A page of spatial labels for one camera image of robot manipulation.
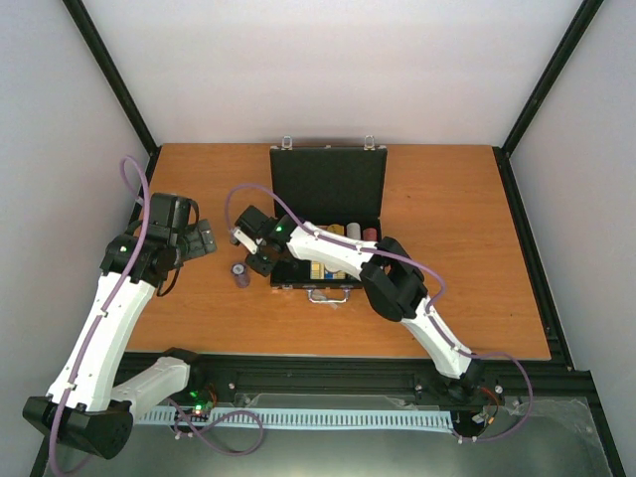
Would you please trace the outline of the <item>purple poker chip stack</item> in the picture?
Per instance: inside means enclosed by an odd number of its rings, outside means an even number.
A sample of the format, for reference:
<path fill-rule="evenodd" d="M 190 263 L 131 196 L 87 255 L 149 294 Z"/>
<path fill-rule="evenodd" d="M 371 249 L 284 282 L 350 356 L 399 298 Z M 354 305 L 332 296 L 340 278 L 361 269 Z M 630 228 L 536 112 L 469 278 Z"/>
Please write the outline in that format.
<path fill-rule="evenodd" d="M 238 288 L 247 288 L 250 284 L 247 267 L 242 262 L 236 262 L 231 267 L 231 274 Z"/>

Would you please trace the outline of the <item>blue playing card deck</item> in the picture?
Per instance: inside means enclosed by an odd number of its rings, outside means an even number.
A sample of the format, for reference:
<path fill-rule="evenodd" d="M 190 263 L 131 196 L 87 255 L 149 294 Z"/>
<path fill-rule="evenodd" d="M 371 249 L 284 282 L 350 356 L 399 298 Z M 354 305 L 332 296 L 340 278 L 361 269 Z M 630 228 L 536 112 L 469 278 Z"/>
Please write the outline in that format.
<path fill-rule="evenodd" d="M 345 280 L 347 273 L 344 271 L 330 271 L 323 263 L 311 261 L 309 268 L 309 279 L 318 281 Z"/>

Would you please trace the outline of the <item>orange blind button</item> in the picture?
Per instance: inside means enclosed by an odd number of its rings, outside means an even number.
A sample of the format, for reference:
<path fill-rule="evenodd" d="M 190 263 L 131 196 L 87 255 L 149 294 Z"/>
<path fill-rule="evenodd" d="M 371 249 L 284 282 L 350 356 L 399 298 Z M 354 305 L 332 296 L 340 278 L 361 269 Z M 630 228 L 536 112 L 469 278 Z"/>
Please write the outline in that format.
<path fill-rule="evenodd" d="M 339 236 L 343 236 L 345 234 L 345 229 L 342 225 L 338 225 L 338 224 L 332 224 L 329 225 L 326 229 L 327 232 L 332 233 L 332 234 L 336 234 Z"/>

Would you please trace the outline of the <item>white poker chip stack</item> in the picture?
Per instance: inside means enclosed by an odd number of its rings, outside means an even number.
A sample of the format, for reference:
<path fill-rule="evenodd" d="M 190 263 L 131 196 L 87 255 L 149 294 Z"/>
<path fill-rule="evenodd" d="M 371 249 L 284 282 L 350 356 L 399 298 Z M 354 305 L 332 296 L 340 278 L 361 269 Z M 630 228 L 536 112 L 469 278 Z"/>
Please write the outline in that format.
<path fill-rule="evenodd" d="M 362 238 L 362 229 L 359 223 L 348 223 L 346 225 L 346 237 L 348 239 L 359 240 Z"/>

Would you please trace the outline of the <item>black poker set case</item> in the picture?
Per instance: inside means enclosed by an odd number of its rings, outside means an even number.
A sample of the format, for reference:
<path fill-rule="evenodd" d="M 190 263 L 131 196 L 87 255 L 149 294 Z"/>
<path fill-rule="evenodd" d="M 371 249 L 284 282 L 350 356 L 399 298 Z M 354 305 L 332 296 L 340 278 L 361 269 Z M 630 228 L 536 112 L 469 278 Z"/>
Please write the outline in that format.
<path fill-rule="evenodd" d="M 298 146 L 289 136 L 270 148 L 272 191 L 303 222 L 326 231 L 332 224 L 359 223 L 374 228 L 382 237 L 380 215 L 388 160 L 388 148 L 372 136 L 362 145 Z M 293 257 L 278 263 L 270 285 L 307 293 L 313 304 L 336 307 L 348 301 L 362 284 L 347 275 L 345 280 L 309 279 L 310 262 Z"/>

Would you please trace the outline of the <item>red poker chip stack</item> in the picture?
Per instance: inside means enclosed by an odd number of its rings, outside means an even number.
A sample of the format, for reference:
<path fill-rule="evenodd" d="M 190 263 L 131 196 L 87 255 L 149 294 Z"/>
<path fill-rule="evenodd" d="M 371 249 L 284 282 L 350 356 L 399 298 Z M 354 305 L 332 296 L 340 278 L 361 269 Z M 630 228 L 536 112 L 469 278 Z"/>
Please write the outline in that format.
<path fill-rule="evenodd" d="M 366 228 L 363 230 L 363 240 L 365 241 L 377 241 L 378 231 L 374 228 Z"/>

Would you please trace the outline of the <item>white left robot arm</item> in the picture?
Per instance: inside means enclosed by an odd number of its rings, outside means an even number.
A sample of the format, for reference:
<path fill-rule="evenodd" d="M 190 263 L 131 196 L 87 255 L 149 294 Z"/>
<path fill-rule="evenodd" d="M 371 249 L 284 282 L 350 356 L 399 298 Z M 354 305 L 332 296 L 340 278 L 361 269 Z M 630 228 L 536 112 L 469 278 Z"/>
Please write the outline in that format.
<path fill-rule="evenodd" d="M 148 302 L 175 286 L 183 264 L 216 249 L 208 221 L 189 198 L 155 193 L 142 219 L 106 248 L 95 298 L 65 366 L 47 392 L 28 397 L 24 418 L 57 443 L 103 459 L 116 456 L 133 423 L 162 400 L 192 400 L 207 387 L 194 352 L 171 348 L 117 385 L 115 375 Z"/>

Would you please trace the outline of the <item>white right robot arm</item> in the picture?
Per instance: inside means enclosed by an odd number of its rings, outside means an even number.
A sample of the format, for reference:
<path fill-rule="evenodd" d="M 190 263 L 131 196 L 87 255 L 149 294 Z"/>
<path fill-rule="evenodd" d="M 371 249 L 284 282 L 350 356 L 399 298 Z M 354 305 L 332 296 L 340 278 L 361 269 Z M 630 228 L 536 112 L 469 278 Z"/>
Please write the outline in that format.
<path fill-rule="evenodd" d="M 482 366 L 443 321 L 421 268 L 394 238 L 346 238 L 291 215 L 268 217 L 254 206 L 245 209 L 230 233 L 247 250 L 247 265 L 263 276 L 293 258 L 318 262 L 360 281 L 372 309 L 403 325 L 427 352 L 441 375 L 443 394 L 467 403 L 477 392 Z"/>

